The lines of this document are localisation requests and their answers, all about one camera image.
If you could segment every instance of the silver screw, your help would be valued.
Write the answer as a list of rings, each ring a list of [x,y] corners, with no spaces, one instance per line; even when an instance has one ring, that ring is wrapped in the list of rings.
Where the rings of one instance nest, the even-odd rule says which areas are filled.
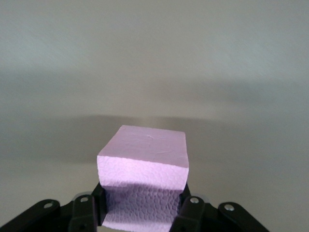
[[[196,198],[196,197],[192,197],[192,198],[190,199],[190,201],[191,201],[193,204],[199,203],[199,200],[198,200],[198,198]]]
[[[224,209],[226,209],[227,211],[234,211],[235,210],[235,208],[231,204],[226,204],[224,206]]]
[[[50,208],[53,206],[53,203],[47,203],[44,205],[44,209]]]
[[[86,201],[88,201],[88,198],[87,198],[87,197],[81,198],[81,202],[86,202]]]

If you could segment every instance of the block top face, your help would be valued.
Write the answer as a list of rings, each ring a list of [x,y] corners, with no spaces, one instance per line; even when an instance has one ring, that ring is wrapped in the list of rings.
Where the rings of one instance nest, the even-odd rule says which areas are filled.
[[[189,168],[184,132],[123,125],[99,156]]]

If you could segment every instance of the pink foam block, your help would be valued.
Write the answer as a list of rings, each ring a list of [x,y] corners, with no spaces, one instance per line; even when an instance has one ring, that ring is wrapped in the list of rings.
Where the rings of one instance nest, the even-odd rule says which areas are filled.
[[[103,226],[169,231],[189,172],[183,132],[122,126],[97,162],[108,208]]]

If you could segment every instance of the pink block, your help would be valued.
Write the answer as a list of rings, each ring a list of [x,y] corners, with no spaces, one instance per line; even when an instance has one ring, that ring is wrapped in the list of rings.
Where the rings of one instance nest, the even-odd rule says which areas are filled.
[[[168,232],[189,173],[185,134],[122,126],[97,158],[108,213],[103,226]]]

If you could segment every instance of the gray background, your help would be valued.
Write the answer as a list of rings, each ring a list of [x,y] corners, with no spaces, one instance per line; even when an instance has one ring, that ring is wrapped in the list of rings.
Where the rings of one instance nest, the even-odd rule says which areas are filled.
[[[309,2],[1,1],[0,224],[98,182],[122,124],[184,131],[189,186],[309,230]],[[100,231],[111,231],[101,228]]]

